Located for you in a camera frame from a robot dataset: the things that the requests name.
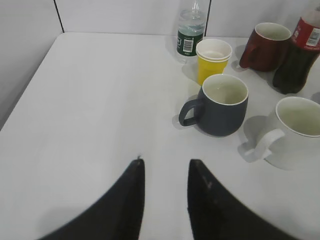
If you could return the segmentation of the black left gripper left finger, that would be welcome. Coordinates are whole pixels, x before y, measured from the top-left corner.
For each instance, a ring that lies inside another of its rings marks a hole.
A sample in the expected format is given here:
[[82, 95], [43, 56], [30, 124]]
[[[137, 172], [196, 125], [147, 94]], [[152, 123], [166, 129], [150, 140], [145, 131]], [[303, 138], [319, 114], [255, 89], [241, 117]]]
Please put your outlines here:
[[133, 160], [92, 206], [45, 240], [137, 240], [145, 207], [145, 163]]

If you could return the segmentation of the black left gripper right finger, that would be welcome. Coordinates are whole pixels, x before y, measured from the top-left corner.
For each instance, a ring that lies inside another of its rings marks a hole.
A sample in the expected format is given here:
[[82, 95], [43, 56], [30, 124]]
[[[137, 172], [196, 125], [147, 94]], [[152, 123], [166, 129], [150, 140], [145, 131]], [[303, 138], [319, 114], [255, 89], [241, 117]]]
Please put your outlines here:
[[236, 199], [200, 159], [188, 168], [187, 210], [195, 240], [291, 240]]

